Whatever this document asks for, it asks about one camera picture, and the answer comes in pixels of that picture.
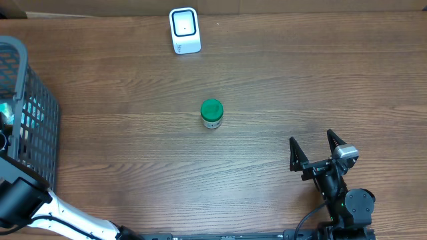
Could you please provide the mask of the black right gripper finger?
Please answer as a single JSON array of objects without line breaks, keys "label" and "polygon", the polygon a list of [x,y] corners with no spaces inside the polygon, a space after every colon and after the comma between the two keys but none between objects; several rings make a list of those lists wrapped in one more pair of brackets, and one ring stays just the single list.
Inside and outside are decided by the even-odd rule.
[{"label": "black right gripper finger", "polygon": [[294,137],[290,137],[290,171],[302,171],[309,160]]},{"label": "black right gripper finger", "polygon": [[346,142],[338,137],[331,129],[327,130],[326,133],[331,154],[341,154],[342,146],[346,146]]}]

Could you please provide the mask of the green lid jar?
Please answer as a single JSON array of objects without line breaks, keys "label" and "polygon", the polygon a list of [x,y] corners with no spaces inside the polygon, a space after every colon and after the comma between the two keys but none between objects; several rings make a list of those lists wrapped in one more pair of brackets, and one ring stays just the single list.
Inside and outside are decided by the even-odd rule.
[{"label": "green lid jar", "polygon": [[217,99],[207,99],[201,104],[200,115],[202,123],[208,129],[216,129],[222,124],[224,108]]}]

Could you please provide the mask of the teal tissue pack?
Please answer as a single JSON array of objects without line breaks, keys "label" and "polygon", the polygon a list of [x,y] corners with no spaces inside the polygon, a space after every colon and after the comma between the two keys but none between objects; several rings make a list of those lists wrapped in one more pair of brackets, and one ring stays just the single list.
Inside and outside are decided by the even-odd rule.
[{"label": "teal tissue pack", "polygon": [[44,121],[44,108],[35,99],[23,105],[21,124],[28,129],[36,129]]}]

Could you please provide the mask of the small teal gum pack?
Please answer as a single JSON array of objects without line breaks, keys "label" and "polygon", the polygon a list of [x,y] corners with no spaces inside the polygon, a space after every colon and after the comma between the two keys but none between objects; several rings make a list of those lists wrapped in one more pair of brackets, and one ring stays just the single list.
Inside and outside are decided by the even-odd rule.
[{"label": "small teal gum pack", "polygon": [[14,123],[14,113],[12,107],[8,103],[0,104],[1,120],[6,125],[12,125]]}]

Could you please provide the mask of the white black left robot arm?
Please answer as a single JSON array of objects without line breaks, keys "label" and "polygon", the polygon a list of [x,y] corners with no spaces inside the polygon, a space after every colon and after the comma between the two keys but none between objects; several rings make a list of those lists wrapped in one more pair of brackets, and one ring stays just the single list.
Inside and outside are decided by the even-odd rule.
[{"label": "white black left robot arm", "polygon": [[2,235],[24,227],[46,229],[69,239],[141,239],[125,226],[93,217],[60,199],[34,169],[1,153]]}]

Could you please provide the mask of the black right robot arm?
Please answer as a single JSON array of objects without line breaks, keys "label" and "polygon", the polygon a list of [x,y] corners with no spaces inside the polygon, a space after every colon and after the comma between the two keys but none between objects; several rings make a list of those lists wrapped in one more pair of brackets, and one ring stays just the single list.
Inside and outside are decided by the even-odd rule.
[{"label": "black right robot arm", "polygon": [[[367,189],[348,189],[344,175],[359,158],[357,148],[327,130],[331,155],[328,159],[311,163],[294,137],[290,138],[290,171],[302,173],[304,181],[312,180],[324,202],[310,211],[295,230],[285,230],[284,239],[375,239],[372,213],[376,198]],[[302,230],[302,225],[313,214],[326,208],[328,222],[321,222],[316,229]]]}]

